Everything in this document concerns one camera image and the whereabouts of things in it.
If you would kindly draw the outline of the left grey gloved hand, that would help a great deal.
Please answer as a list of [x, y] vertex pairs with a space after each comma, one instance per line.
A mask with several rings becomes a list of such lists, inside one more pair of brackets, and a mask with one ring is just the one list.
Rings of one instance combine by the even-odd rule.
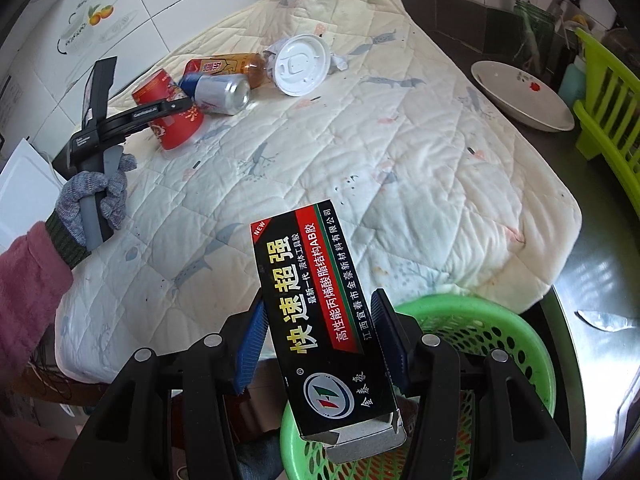
[[127, 172], [136, 168], [137, 159], [134, 155], [122, 154], [118, 169], [111, 177], [96, 171], [81, 171], [65, 183], [58, 196], [55, 213], [76, 243], [87, 247], [80, 201], [83, 198], [93, 198], [93, 195], [99, 192], [106, 192], [106, 196], [100, 200], [101, 217], [106, 220], [112, 230], [120, 229], [126, 218]]

